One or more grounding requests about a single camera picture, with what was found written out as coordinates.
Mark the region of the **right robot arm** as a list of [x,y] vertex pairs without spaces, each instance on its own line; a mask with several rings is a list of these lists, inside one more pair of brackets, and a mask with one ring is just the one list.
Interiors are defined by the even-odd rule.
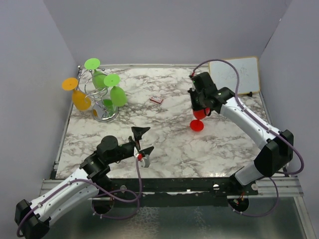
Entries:
[[289,130],[281,131],[267,124],[245,107],[229,88],[217,89],[207,72],[192,77],[192,83],[188,92],[194,113],[223,115],[240,127],[260,149],[254,161],[232,175],[229,189],[233,194],[240,195],[257,179],[273,176],[292,160],[294,136]]

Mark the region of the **red wine glass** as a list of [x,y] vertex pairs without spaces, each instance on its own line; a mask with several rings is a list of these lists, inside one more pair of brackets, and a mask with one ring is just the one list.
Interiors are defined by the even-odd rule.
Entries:
[[190,128],[195,132],[202,131],[204,129],[204,123],[202,122],[202,120],[208,115],[208,113],[209,108],[198,111],[193,110],[195,119],[190,122]]

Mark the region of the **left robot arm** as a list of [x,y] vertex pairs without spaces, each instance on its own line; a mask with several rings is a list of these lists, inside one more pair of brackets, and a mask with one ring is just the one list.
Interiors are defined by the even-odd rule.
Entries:
[[104,137],[97,145],[96,150],[85,158],[68,178],[55,186],[44,195],[27,201],[21,200],[16,205],[14,220],[18,225],[16,235],[25,239],[41,239],[62,215],[89,198],[108,196],[123,203],[139,203],[142,196],[142,179],[139,178],[139,191],[132,194],[132,199],[123,199],[115,194],[119,190],[112,189],[112,181],[107,176],[110,164],[121,162],[133,157],[136,163],[141,162],[143,167],[149,167],[149,156],[154,147],[142,149],[140,141],[149,131],[149,127],[133,126],[133,136],[128,142],[119,144],[113,135]]

